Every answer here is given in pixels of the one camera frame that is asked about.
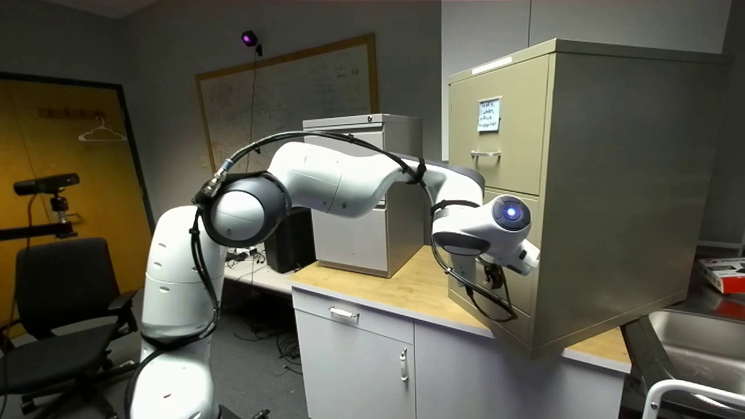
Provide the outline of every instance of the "wooden countertop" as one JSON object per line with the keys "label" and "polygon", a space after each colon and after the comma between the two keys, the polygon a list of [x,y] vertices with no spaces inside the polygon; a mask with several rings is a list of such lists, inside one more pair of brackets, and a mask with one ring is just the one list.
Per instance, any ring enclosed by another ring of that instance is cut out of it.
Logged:
{"label": "wooden countertop", "polygon": [[[429,247],[419,248],[394,277],[313,262],[291,275],[291,287],[492,337],[492,331],[483,320],[450,301],[448,277],[434,261]],[[631,359],[619,327],[566,346],[564,355],[617,373],[631,373]]]}

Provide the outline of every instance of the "ceiling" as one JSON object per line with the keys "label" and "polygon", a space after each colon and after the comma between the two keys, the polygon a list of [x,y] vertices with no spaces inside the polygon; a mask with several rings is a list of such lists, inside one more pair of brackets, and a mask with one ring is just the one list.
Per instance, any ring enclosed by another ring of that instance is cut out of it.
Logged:
{"label": "ceiling", "polygon": [[108,15],[108,18],[123,18],[138,10],[145,10],[148,4],[157,0],[46,0],[53,4],[63,4],[70,10]]}

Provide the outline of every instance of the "white cabinet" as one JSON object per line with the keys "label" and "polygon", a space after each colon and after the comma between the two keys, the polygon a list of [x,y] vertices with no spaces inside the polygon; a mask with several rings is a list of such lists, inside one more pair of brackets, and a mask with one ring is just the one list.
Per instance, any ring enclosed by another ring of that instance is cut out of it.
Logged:
{"label": "white cabinet", "polygon": [[307,416],[415,419],[413,324],[294,294]]}
{"label": "white cabinet", "polygon": [[[349,132],[372,147],[419,156],[421,121],[400,114],[353,114],[333,119],[305,119],[302,131]],[[307,135],[305,142],[321,144],[353,156],[376,156],[376,150]],[[419,187],[397,184],[372,212],[356,218],[313,212],[313,237],[316,261],[394,275],[426,241],[429,201]]]}
{"label": "white cabinet", "polygon": [[617,419],[625,374],[514,345],[415,325],[421,419]]}
{"label": "white cabinet", "polygon": [[313,419],[619,416],[623,373],[299,289],[294,306]]}

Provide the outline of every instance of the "white appliance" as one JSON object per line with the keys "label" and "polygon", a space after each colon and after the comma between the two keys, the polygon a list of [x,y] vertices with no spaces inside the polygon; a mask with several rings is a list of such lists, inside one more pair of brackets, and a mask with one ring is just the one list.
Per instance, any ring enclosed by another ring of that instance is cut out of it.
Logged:
{"label": "white appliance", "polygon": [[[302,131],[340,131],[354,132],[386,150],[419,156],[421,121],[399,114],[354,114],[336,119],[307,119]],[[354,156],[372,150],[327,139],[305,138],[313,144],[325,144]],[[363,270],[391,277],[421,245],[429,228],[426,195],[419,187],[397,184],[372,212],[358,218],[330,217],[313,212],[313,237],[320,262]]]}

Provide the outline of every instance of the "whiteboard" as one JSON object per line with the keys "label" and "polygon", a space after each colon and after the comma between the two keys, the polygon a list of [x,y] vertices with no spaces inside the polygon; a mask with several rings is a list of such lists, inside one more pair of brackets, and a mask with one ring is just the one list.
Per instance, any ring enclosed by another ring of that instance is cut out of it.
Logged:
{"label": "whiteboard", "polygon": [[[376,35],[199,75],[212,170],[236,148],[302,119],[378,111]],[[272,148],[237,162],[266,167]]]}

